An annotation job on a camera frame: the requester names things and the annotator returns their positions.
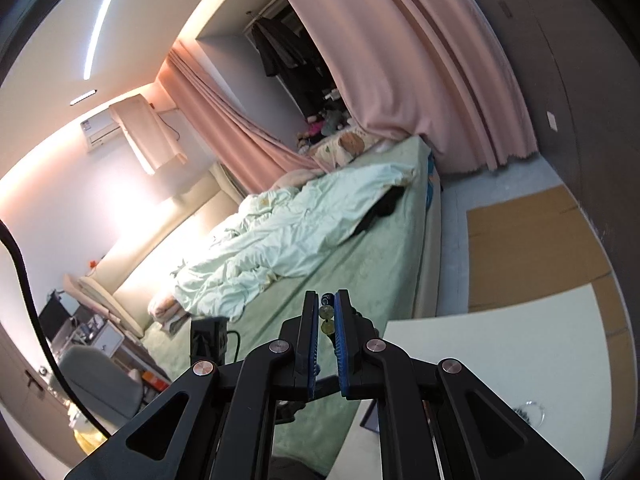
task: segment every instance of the tiled floor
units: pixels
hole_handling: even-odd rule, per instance
[[[466,314],[469,250],[466,212],[562,184],[540,155],[515,161],[498,171],[442,179],[442,256],[437,316]]]

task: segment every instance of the white label on wardrobe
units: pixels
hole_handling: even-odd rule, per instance
[[[549,126],[551,126],[551,129],[555,132],[558,131],[558,123],[556,123],[556,116],[553,115],[551,112],[547,112],[546,118],[549,119]]]

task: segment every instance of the computer monitor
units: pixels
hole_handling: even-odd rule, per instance
[[[66,308],[60,303],[58,295],[52,292],[49,296],[49,301],[47,301],[47,304],[38,316],[40,327],[49,342],[53,341],[53,338],[55,338],[65,321],[70,317]]]

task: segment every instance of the black cable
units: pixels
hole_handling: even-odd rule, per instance
[[[238,344],[236,344],[236,355],[234,355],[234,362],[236,362],[238,361],[238,352],[240,351],[240,333],[238,330],[227,330],[226,334],[236,334],[236,337],[238,338]]]
[[[58,380],[58,383],[65,391],[68,399],[74,403],[78,410],[86,417],[86,419],[94,425],[94,428],[100,433],[102,433],[106,438],[111,436],[100,422],[94,417],[94,414],[91,413],[86,406],[78,399],[75,391],[71,389],[69,383],[66,382],[65,376],[58,368],[58,363],[56,362],[53,354],[51,353],[51,349],[49,348],[49,343],[47,343],[47,338],[42,331],[42,327],[40,326],[40,321],[38,320],[38,313],[36,311],[36,306],[33,303],[33,296],[31,295],[31,287],[29,286],[29,279],[27,276],[27,269],[24,266],[24,259],[22,258],[22,253],[20,252],[20,248],[16,243],[14,237],[9,232],[9,229],[4,225],[4,223],[0,220],[0,241],[9,251],[9,255],[11,256],[11,260],[14,263],[15,272],[18,275],[18,282],[20,283],[20,291],[22,292],[22,298],[24,299],[24,304],[27,307],[27,314],[29,315],[29,320],[31,321],[31,325],[33,326],[33,330],[36,333],[36,337],[38,338],[38,343],[40,343],[40,347],[47,358],[47,363],[51,368],[51,371],[54,377]]]
[[[167,121],[165,121],[160,114],[158,114],[158,117],[160,117],[160,120],[175,132],[175,134],[177,135],[175,140],[180,140],[180,132],[173,126],[171,126]]]

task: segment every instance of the black robotic device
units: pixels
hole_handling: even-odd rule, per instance
[[[346,290],[334,302],[338,378],[316,383],[318,303],[308,291],[302,315],[241,362],[192,363],[66,478],[266,480],[277,407],[302,407],[338,382],[348,399],[378,401],[385,480],[582,478],[462,363],[411,359],[380,339]]]

